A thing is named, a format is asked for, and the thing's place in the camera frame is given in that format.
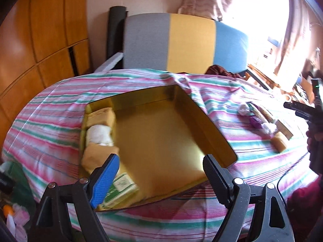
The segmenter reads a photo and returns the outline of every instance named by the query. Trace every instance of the black cable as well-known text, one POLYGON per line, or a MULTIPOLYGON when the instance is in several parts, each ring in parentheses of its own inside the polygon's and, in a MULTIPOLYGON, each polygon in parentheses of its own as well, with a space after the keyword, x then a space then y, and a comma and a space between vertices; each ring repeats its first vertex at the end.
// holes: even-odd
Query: black cable
POLYGON ((279 182, 280 182, 280 180, 282 180, 282 178, 284 177, 284 176, 286 176, 287 175, 287 173, 291 170, 291 169, 293 169, 294 168, 294 166, 296 166, 306 155, 308 154, 308 151, 300 158, 300 159, 298 159, 290 168, 288 168, 286 171, 285 171, 285 173, 280 177, 280 179, 278 180, 278 183, 277 183, 277 191, 278 191, 278 193, 279 193, 279 195, 280 195, 280 197, 282 198, 282 200, 283 200, 283 202, 284 202, 284 205, 285 205, 285 209, 287 210, 287 204, 286 204, 286 201, 285 201, 285 199, 283 198, 283 195, 280 193, 280 191, 279 191, 279 182))

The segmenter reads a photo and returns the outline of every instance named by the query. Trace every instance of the striped bedsheet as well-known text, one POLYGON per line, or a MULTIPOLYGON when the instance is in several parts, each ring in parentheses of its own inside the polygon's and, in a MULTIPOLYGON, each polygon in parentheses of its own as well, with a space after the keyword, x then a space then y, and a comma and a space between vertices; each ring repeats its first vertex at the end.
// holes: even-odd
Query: striped bedsheet
MULTIPOLYGON (((253 185, 277 184, 283 173, 306 153, 307 125, 286 110, 271 94, 241 79, 212 75, 173 74, 151 69, 93 73, 58 82, 32 99, 9 130, 2 157, 19 162, 29 180, 35 200, 46 185, 74 183, 78 178, 78 146, 85 105, 104 97, 132 90, 177 84, 206 112, 238 155, 229 167, 235 177, 253 185), (289 148, 276 153, 237 113, 241 102, 264 104, 293 129, 289 148)), ((316 175, 305 157, 280 182, 287 198, 295 189, 312 182, 316 175)), ((69 206, 72 226, 79 228, 75 209, 69 206)), ((248 231, 253 207, 245 219, 248 231)), ((176 198, 98 217, 114 241, 212 241, 226 214, 208 183, 176 198)))

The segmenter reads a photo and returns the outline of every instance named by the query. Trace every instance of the gold metal tray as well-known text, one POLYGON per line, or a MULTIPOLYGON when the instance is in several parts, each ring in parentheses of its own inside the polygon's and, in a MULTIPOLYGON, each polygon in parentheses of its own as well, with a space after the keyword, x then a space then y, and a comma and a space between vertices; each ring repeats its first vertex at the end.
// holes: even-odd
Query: gold metal tray
POLYGON ((89 103, 80 135, 80 158, 87 117, 105 107, 112 107, 116 114, 112 138, 120 149, 118 174, 127 172, 139 187, 136 195, 113 210, 156 202, 206 181, 205 154, 213 154, 222 167, 237 160, 214 123, 179 86, 141 89, 89 103))

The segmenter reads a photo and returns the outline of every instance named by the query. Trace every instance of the chair backrest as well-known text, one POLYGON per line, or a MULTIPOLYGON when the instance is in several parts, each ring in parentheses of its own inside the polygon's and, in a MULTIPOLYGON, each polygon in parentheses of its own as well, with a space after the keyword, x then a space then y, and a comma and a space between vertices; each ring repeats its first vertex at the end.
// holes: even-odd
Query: chair backrest
POLYGON ((126 18, 124 68, 205 73, 218 64, 240 73, 247 68, 246 34, 210 19, 184 14, 137 14, 126 18))

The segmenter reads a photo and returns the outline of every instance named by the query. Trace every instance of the wooden cabinet door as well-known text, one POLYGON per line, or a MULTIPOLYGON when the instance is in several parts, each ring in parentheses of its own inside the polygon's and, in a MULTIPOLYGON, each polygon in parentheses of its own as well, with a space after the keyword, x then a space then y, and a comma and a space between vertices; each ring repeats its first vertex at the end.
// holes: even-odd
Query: wooden cabinet door
POLYGON ((68 49, 53 54, 41 62, 38 67, 45 87, 74 76, 68 49))
POLYGON ((86 1, 65 0, 65 25, 68 45, 88 37, 86 1))
POLYGON ((90 73, 90 59, 88 53, 88 40, 84 40, 73 46, 76 67, 79 75, 90 73))
POLYGON ((35 65, 29 1, 18 0, 0 26, 0 95, 20 75, 35 65))
POLYGON ((30 21, 37 62, 67 46, 64 0, 31 0, 30 21))
POLYGON ((36 67, 17 81, 0 99, 0 105, 10 122, 13 122, 25 105, 43 89, 44 86, 36 67))
POLYGON ((0 108, 0 150, 2 150, 2 145, 10 126, 11 126, 11 123, 9 122, 6 115, 0 108))

